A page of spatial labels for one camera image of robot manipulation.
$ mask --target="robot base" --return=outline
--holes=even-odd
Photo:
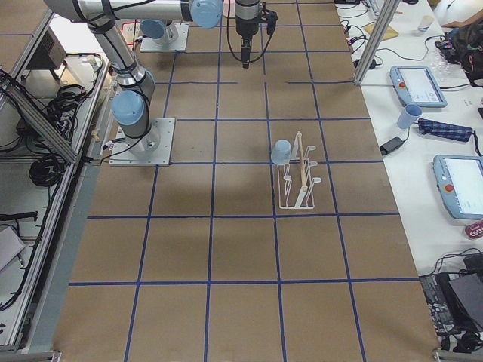
[[[188,42],[189,24],[177,23],[174,24],[178,31],[178,38],[171,43],[158,44],[151,38],[144,38],[141,43],[141,53],[164,53],[170,51],[184,51],[186,50],[186,43]]]
[[[152,127],[156,127],[161,135],[159,146],[152,152],[134,153],[131,151],[123,152],[127,148],[126,144],[116,143],[112,149],[112,153],[123,153],[112,156],[109,164],[113,167],[169,166],[171,146],[173,144],[174,123],[174,118],[154,119],[152,121]],[[118,129],[116,137],[124,137],[124,132],[121,128]]]

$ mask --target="white desk surface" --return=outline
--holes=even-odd
[[[365,11],[363,5],[349,10],[339,10],[340,16],[354,16]],[[435,21],[425,35],[415,35],[414,30],[423,15],[432,15],[431,8],[425,1],[418,5],[401,3],[391,22],[399,36],[381,42],[379,48],[390,48],[404,57],[419,58],[424,55],[424,40],[429,36],[443,34]],[[349,24],[362,27],[374,21],[367,13],[348,19]],[[360,35],[353,28],[351,36]],[[446,66],[441,63],[434,41],[428,41],[429,54],[423,61],[403,60],[388,51],[378,51],[384,60],[383,66],[369,69],[362,82],[362,93],[368,107],[378,143],[381,145],[395,136],[402,139],[407,131],[396,126],[402,105],[392,89],[389,69],[394,65],[428,66],[441,86],[453,86],[468,83],[459,66]],[[361,51],[353,54],[358,59]],[[483,89],[465,87],[457,91],[445,91],[448,106],[443,109],[423,109],[423,118],[445,123],[473,127],[477,134],[483,135],[483,119],[477,108],[482,107]],[[468,247],[483,249],[483,240],[472,241],[465,237],[463,229],[474,220],[452,219],[446,211],[432,171],[435,155],[475,155],[473,138],[467,143],[445,140],[434,136],[419,134],[414,125],[409,140],[397,151],[385,156],[386,166],[392,190],[395,195],[401,219],[405,227],[414,262],[420,275],[430,272],[435,261],[446,253],[461,252]],[[463,266],[461,258],[449,260],[446,268]]]

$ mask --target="drying rack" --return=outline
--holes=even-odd
[[[291,202],[291,191],[294,180],[292,179],[290,162],[282,166],[277,165],[278,178],[278,206],[281,209],[311,210],[314,208],[313,188],[316,183],[321,183],[320,177],[312,177],[311,169],[317,166],[316,161],[310,161],[309,153],[316,150],[315,146],[307,146],[304,150],[302,144],[302,133],[295,135],[294,146],[292,147],[290,161],[299,161],[300,165],[300,189],[297,200],[293,205]]]

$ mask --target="blue joint cap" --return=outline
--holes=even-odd
[[[144,101],[136,92],[125,90],[114,97],[111,110],[120,125],[132,126],[143,117]]]
[[[191,5],[193,21],[203,29],[214,28],[223,15],[222,0],[194,0]]]
[[[152,39],[161,38],[166,32],[166,25],[160,20],[141,20],[141,31]]]

